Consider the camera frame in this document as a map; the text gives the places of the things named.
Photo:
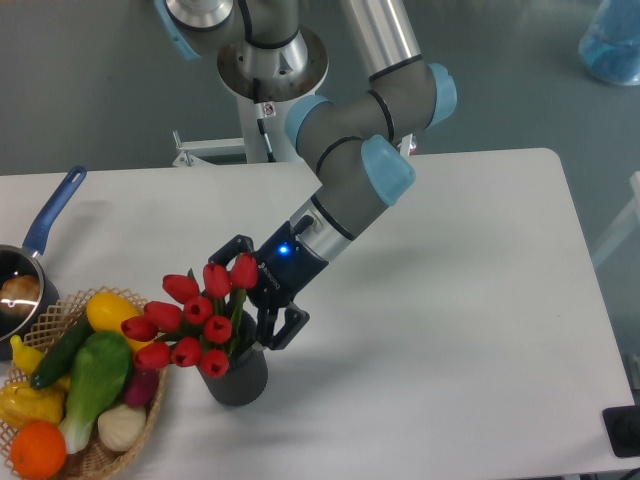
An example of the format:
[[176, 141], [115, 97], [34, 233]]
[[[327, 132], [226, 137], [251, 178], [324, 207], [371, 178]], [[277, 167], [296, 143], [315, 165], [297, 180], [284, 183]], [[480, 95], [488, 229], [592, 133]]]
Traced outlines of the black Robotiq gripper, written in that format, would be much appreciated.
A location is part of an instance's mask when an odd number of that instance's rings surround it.
[[[238, 234], [207, 260], [227, 268], [242, 253], [256, 259], [258, 282], [249, 292], [258, 308], [252, 346], [256, 351], [284, 350], [310, 319], [308, 312], [290, 302], [329, 265], [299, 239], [311, 225], [311, 219], [300, 219], [295, 225], [286, 221], [257, 251], [251, 237]], [[284, 323], [276, 331], [280, 311]]]

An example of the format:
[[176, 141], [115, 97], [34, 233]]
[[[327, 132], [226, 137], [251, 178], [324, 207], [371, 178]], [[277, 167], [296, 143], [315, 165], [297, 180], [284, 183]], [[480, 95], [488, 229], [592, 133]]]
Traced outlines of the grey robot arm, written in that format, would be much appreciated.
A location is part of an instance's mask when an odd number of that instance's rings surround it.
[[318, 94], [328, 70], [322, 42], [299, 21], [294, 1], [159, 1], [179, 51], [212, 53], [224, 85], [243, 111], [247, 157], [302, 160], [320, 188], [260, 247], [237, 236], [212, 261], [247, 273], [231, 309], [257, 310], [254, 326], [230, 340], [235, 352], [284, 348], [308, 321], [295, 296], [415, 179], [397, 149], [420, 129], [452, 114], [455, 83], [424, 61], [399, 1], [345, 1], [369, 89], [337, 105]]

